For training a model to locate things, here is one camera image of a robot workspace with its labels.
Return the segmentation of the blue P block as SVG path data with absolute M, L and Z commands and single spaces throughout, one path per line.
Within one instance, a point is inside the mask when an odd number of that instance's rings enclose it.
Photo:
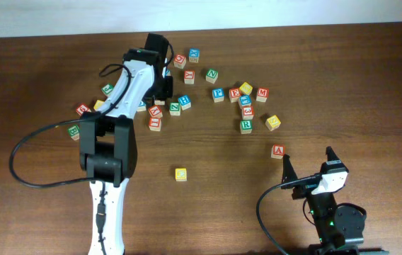
M 224 100 L 224 90 L 222 88 L 217 88 L 212 90 L 212 98 L 215 103 Z

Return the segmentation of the yellow C block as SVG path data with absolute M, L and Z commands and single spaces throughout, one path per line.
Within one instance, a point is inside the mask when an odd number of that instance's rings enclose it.
M 187 181 L 187 179 L 188 179 L 187 169 L 185 169 L 185 168 L 175 169 L 175 180 L 176 181 Z

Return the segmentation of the green V block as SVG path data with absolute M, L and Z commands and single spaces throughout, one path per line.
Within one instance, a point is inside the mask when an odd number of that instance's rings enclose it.
M 155 100 L 154 101 L 154 105 L 158 105 L 158 106 L 164 106 L 165 105 L 165 101 L 160 101 L 160 100 Z

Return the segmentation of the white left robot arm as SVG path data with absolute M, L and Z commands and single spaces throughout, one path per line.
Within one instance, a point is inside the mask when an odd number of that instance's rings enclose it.
M 166 55 L 166 50 L 129 50 L 115 67 L 121 75 L 104 105 L 81 116 L 80 165 L 93 202 L 90 254 L 125 253 L 125 191 L 137 165 L 133 119 L 142 100 L 172 95 L 172 81 L 164 76 Z

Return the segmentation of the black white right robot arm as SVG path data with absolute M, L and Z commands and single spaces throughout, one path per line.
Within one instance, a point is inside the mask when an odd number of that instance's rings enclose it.
M 367 212 L 358 205 L 336 203 L 334 193 L 345 186 L 349 170 L 331 147 L 326 156 L 318 173 L 298 178 L 289 155 L 284 155 L 283 188 L 292 189 L 292 198 L 304 199 L 309 206 L 320 241 L 309 245 L 310 254 L 359 254 Z

